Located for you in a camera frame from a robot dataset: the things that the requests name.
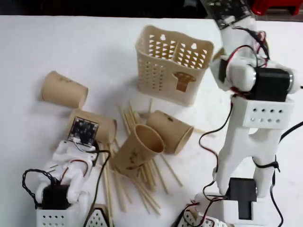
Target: wooden stick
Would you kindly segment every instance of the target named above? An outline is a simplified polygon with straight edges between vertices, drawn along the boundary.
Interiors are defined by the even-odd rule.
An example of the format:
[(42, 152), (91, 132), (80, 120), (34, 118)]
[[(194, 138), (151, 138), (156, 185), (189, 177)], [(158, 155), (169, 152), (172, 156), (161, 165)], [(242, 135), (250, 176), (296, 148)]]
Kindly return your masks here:
[(156, 175), (157, 175), (157, 171), (156, 171), (155, 165), (153, 164), (153, 160), (154, 160), (154, 159), (152, 159), (152, 160), (150, 161), (151, 172), (152, 172), (152, 175), (153, 175), (153, 176), (156, 176)]
[(126, 188), (126, 185), (124, 184), (123, 181), (121, 181), (121, 187), (122, 187), (122, 190), (124, 191), (125, 196), (127, 197), (128, 201), (129, 201), (129, 203), (132, 204), (133, 200), (130, 197), (129, 192), (128, 192), (127, 188)]
[(150, 99), (150, 106), (148, 108), (148, 113), (151, 114), (152, 113), (152, 98)]
[[(107, 144), (106, 147), (109, 148), (111, 157), (113, 158), (115, 156), (115, 154), (114, 154), (112, 148), (108, 144)], [(114, 174), (114, 181), (115, 181), (115, 184), (116, 184), (116, 192), (117, 192), (120, 208), (121, 208), (122, 212), (126, 212), (126, 205), (125, 205), (124, 197), (123, 197), (123, 194), (122, 194), (121, 178), (118, 175), (118, 172), (117, 172), (117, 170), (116, 170), (116, 168), (114, 166), (113, 166), (113, 170), (115, 172), (115, 174)]]
[(153, 165), (154, 165), (154, 167), (155, 167), (155, 169), (156, 169), (156, 171), (157, 171), (157, 173), (158, 173), (158, 176), (159, 176), (160, 181), (161, 181), (161, 183), (162, 183), (163, 189), (164, 189), (164, 191), (166, 192), (166, 194), (168, 195), (168, 194), (169, 194), (169, 191), (167, 190), (166, 184), (165, 184), (165, 182), (164, 182), (164, 180), (163, 180), (163, 177), (162, 177), (161, 172), (160, 172), (160, 170), (159, 170), (159, 168), (158, 168), (158, 166), (157, 166), (157, 163), (156, 163), (156, 161), (155, 161), (154, 159), (152, 160), (152, 162), (153, 162)]
[(117, 146), (117, 148), (118, 148), (118, 150), (119, 150), (119, 149), (120, 149), (120, 146), (119, 146), (119, 143), (118, 143), (118, 141), (117, 141), (116, 138), (114, 139), (114, 144)]
[(113, 207), (112, 207), (112, 195), (111, 195), (111, 179), (110, 179), (110, 171), (109, 171), (109, 166), (106, 165), (105, 166), (106, 169), (106, 175), (107, 175), (107, 188), (108, 188), (108, 197), (109, 197), (109, 203), (110, 203), (110, 207), (109, 207), (109, 213), (110, 216), (113, 216)]
[(152, 172), (152, 169), (151, 169), (152, 162), (148, 161), (146, 164), (147, 164), (147, 168), (149, 169), (149, 172), (151, 173), (151, 181), (152, 181), (154, 186), (157, 186), (155, 177), (153, 176), (153, 172)]
[(144, 207), (146, 208), (147, 210), (147, 213), (151, 214), (150, 210), (148, 209), (148, 206), (147, 206), (147, 203), (146, 203), (146, 198), (144, 197), (144, 195), (142, 194), (142, 192), (140, 191), (140, 189), (138, 189), (138, 192), (139, 192), (139, 195), (141, 197), (141, 200), (144, 204)]
[(138, 114), (137, 111), (134, 111), (134, 119), (135, 119), (137, 124), (142, 124), (142, 119), (141, 119), (141, 117), (140, 117), (140, 115)]
[(145, 197), (149, 198), (159, 209), (161, 209), (161, 207), (159, 206), (159, 204), (153, 199), (153, 197), (148, 193), (148, 191), (139, 183), (137, 182), (135, 179), (131, 179), (131, 181), (138, 185), (139, 188), (141, 188), (143, 194)]
[(136, 125), (136, 120), (134, 119), (134, 113), (132, 112), (132, 110), (130, 108), (128, 109), (128, 114), (130, 116), (130, 119), (131, 119), (133, 127), (134, 127)]
[(155, 191), (155, 188), (153, 186), (153, 182), (152, 182), (152, 176), (151, 176), (151, 173), (149, 172), (149, 169), (147, 167), (147, 163), (145, 163), (143, 165), (143, 170), (145, 171), (146, 173), (146, 178), (147, 178), (147, 183), (148, 183), (148, 186), (150, 188), (150, 190), (152, 190), (153, 192)]
[[(103, 161), (103, 164), (105, 163), (105, 155), (102, 155), (102, 161)], [(112, 216), (111, 216), (111, 213), (110, 213), (110, 207), (111, 207), (111, 199), (110, 199), (110, 196), (109, 196), (109, 188), (108, 188), (108, 179), (107, 179), (107, 168), (105, 167), (104, 168), (104, 181), (105, 181), (105, 192), (106, 192), (106, 201), (107, 201), (107, 208), (108, 208), (108, 220), (109, 220), (109, 224), (112, 221)]]
[(132, 122), (132, 119), (131, 117), (129, 116), (129, 113), (127, 111), (124, 110), (124, 115), (125, 115), (125, 118), (126, 118), (126, 121), (128, 123), (128, 126), (129, 126), (129, 129), (130, 129), (130, 132), (133, 130), (133, 122)]
[[(112, 170), (112, 171), (115, 172), (115, 174), (117, 174), (120, 178), (125, 177), (125, 178), (128, 179), (127, 176), (122, 175), (122, 174), (119, 173), (118, 171), (114, 171), (114, 170)], [(129, 195), (129, 192), (128, 192), (128, 190), (127, 190), (127, 187), (126, 187), (125, 183), (124, 183), (122, 180), (121, 180), (121, 187), (122, 187), (122, 190), (123, 190), (124, 193), (125, 193), (125, 196), (127, 197), (128, 201), (129, 201), (129, 203), (132, 204), (132, 203), (133, 203), (133, 200), (132, 200), (131, 196)]]
[(170, 172), (173, 174), (173, 176), (175, 177), (175, 179), (177, 180), (177, 182), (179, 183), (179, 185), (181, 187), (183, 187), (182, 182), (179, 180), (179, 178), (177, 177), (175, 171), (171, 168), (170, 164), (167, 162), (166, 158), (161, 154), (161, 157), (163, 159), (163, 161), (165, 162), (165, 164), (167, 165), (167, 167), (169, 168)]
[(143, 188), (136, 182), (134, 182), (134, 185), (137, 186), (138, 190), (142, 193), (142, 195), (146, 198), (147, 202), (150, 204), (150, 206), (152, 207), (152, 209), (158, 214), (161, 215), (158, 211), (158, 209), (156, 208), (156, 206), (152, 203), (151, 199), (146, 195), (146, 193), (143, 191)]
[[(207, 133), (206, 131), (202, 130), (202, 129), (198, 129), (198, 128), (194, 128), (194, 131), (200, 133), (200, 134), (204, 134), (204, 133)], [(207, 136), (210, 136), (210, 137), (216, 137), (216, 134), (207, 134)]]
[(127, 120), (126, 120), (126, 118), (125, 118), (125, 115), (124, 115), (124, 113), (123, 113), (122, 107), (119, 106), (118, 108), (119, 108), (119, 110), (120, 110), (120, 114), (121, 114), (121, 116), (122, 116), (122, 119), (123, 119), (123, 122), (124, 122), (124, 125), (125, 125), (125, 128), (126, 128), (126, 131), (127, 131), (128, 134), (130, 134), (131, 131), (130, 131), (130, 128), (129, 128), (129, 126), (128, 126), (128, 123), (127, 123)]
[(146, 177), (146, 173), (143, 170), (143, 167), (140, 168), (140, 171), (142, 172), (142, 178), (144, 182), (147, 182), (147, 177)]

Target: white table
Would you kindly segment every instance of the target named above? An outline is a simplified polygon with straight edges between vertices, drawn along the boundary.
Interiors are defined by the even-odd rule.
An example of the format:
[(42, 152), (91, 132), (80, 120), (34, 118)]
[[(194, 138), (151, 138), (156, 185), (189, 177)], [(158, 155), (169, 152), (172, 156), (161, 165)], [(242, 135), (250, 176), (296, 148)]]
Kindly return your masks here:
[[(126, 105), (131, 99), (136, 102), (136, 109), (148, 108), (149, 97), (135, 87), (134, 49), (136, 38), (147, 24), (211, 40), (215, 51), (222, 46), (219, 31), (211, 20), (0, 16), (1, 226), (35, 226), (34, 203), (21, 187), (22, 174), (28, 168), (41, 168), (58, 142), (65, 138), (71, 109), (40, 101), (45, 75), (56, 70), (88, 86), (89, 96), (83, 109), (116, 118), (118, 140), (122, 143), (126, 135), (116, 104)], [(267, 32), (273, 60), (302, 71), (303, 24), (258, 22), (258, 29)], [(210, 70), (197, 97), (194, 106), (189, 108), (154, 99), (153, 110), (160, 109), (204, 130), (220, 126), (229, 110), (229, 94), (217, 88)], [(292, 98), (296, 107), (291, 125), (303, 119), (303, 92)], [(225, 132), (226, 129), (218, 133), (216, 139), (205, 138), (205, 145), (220, 150)], [(274, 194), (285, 217), (284, 226), (288, 227), (296, 226), (302, 218), (302, 134), (303, 129), (293, 132), (278, 151), (282, 173), (277, 175)], [(127, 213), (119, 211), (114, 194), (116, 227), (172, 224), (184, 205), (211, 180), (215, 158), (198, 146), (198, 137), (193, 134), (179, 155), (168, 158), (184, 187), (178, 186), (157, 159), (170, 191), (167, 196), (159, 183), (154, 194), (162, 206), (161, 216), (148, 215), (138, 193), (129, 185), (134, 203), (127, 205)], [(234, 176), (252, 177), (253, 167), (251, 159), (247, 159)], [(36, 190), (37, 177), (29, 175), (27, 184)], [(104, 202), (102, 190), (97, 202)], [(270, 198), (266, 209), (268, 219), (272, 217), (268, 226), (276, 227), (280, 220)]]

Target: beige plastic basket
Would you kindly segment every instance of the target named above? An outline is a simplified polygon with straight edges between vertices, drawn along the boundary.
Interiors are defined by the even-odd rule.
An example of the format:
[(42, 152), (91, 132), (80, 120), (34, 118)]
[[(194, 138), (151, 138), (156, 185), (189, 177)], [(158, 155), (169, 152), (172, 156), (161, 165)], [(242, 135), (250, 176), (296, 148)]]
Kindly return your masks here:
[(181, 105), (192, 105), (213, 55), (210, 41), (148, 25), (136, 43), (138, 90)]

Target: basket handle hole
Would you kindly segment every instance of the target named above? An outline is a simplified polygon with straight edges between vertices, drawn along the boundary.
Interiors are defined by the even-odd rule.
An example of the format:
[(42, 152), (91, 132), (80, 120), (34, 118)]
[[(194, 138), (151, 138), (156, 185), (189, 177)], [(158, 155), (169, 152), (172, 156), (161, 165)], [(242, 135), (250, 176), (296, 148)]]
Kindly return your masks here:
[(160, 39), (161, 39), (162, 41), (165, 41), (165, 40), (166, 40), (165, 35), (164, 35), (164, 34), (162, 34), (162, 35), (161, 35), (161, 37), (160, 37)]
[(191, 45), (191, 49), (196, 50), (196, 49), (197, 49), (197, 44), (196, 44), (196, 43), (193, 43), (193, 44)]

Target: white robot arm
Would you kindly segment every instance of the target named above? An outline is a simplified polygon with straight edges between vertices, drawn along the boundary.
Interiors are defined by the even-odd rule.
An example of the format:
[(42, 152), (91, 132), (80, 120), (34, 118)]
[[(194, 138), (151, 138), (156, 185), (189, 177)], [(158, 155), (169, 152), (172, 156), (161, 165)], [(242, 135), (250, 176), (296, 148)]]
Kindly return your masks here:
[[(263, 226), (262, 202), (277, 167), (275, 155), (282, 131), (294, 107), (287, 95), (299, 90), (300, 83), (294, 70), (269, 59), (267, 48), (266, 59), (251, 51), (257, 33), (251, 30), (255, 22), (243, 1), (205, 0), (203, 4), (221, 30), (226, 54), (210, 65), (214, 79), (220, 89), (237, 94), (231, 97), (228, 130), (213, 175), (224, 200), (214, 203), (208, 215), (229, 224)], [(239, 47), (244, 51), (237, 52)], [(258, 130), (249, 134), (250, 128)], [(231, 178), (246, 157), (253, 157), (257, 166), (253, 179)], [(201, 213), (205, 213), (205, 200), (202, 193), (195, 198)]]

